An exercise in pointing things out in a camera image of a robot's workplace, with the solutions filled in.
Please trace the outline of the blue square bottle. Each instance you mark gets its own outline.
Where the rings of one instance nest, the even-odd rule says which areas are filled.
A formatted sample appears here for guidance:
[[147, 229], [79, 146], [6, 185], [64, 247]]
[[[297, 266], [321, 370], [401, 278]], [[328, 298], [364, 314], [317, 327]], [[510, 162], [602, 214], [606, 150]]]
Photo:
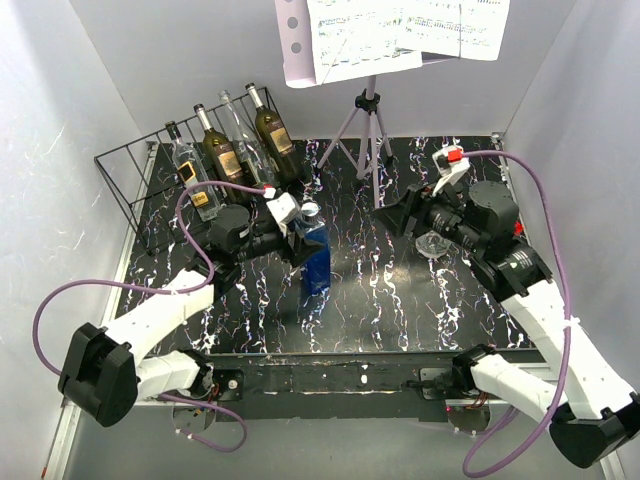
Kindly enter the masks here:
[[331, 285], [331, 254], [329, 231], [320, 213], [320, 206], [308, 201], [302, 204], [301, 213], [305, 228], [305, 238], [323, 245], [322, 249], [313, 254], [302, 269], [302, 279], [307, 292], [317, 295]]

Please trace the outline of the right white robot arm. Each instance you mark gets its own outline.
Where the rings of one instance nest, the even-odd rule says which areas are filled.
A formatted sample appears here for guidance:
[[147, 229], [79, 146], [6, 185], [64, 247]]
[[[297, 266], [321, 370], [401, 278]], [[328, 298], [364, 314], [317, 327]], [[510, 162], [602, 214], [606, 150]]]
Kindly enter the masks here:
[[453, 360], [452, 383], [464, 397], [487, 392], [548, 431], [560, 453], [588, 468], [639, 434], [639, 395], [608, 364], [580, 326], [565, 317], [550, 269], [515, 234], [519, 208], [506, 186], [482, 181], [465, 197], [452, 186], [410, 186], [374, 216], [394, 236], [435, 232], [465, 249], [479, 283], [524, 328], [558, 377], [551, 384], [509, 363], [485, 345]]

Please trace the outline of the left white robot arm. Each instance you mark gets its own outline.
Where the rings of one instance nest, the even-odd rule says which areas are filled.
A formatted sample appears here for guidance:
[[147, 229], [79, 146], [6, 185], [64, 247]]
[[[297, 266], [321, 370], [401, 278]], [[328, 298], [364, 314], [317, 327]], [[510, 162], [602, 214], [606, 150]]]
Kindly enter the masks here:
[[86, 323], [74, 332], [59, 391], [103, 427], [118, 423], [137, 401], [166, 392], [216, 398], [214, 367], [203, 355], [182, 349], [154, 356], [153, 347], [220, 300], [238, 281], [243, 261], [277, 253], [298, 267], [320, 252], [310, 237], [319, 210], [315, 202], [285, 207], [273, 200], [269, 219], [257, 226], [245, 207], [222, 208], [204, 233], [204, 253], [167, 284], [167, 294], [151, 296], [103, 328]]

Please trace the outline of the small clear glass bottle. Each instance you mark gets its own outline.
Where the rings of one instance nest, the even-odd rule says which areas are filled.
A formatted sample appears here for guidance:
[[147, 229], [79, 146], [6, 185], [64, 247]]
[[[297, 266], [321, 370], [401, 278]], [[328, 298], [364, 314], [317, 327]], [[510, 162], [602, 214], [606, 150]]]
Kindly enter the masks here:
[[452, 242], [435, 231], [429, 231], [415, 239], [415, 247], [418, 253], [427, 258], [436, 260], [446, 255]]

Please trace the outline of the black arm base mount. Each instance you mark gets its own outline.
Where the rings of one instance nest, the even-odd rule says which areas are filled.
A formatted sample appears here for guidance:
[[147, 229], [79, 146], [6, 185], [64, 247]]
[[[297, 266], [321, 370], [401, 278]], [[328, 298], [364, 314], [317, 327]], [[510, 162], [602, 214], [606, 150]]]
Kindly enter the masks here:
[[483, 394], [454, 389], [451, 353], [190, 355], [212, 368], [213, 400], [246, 420], [445, 422], [452, 409], [489, 404]]

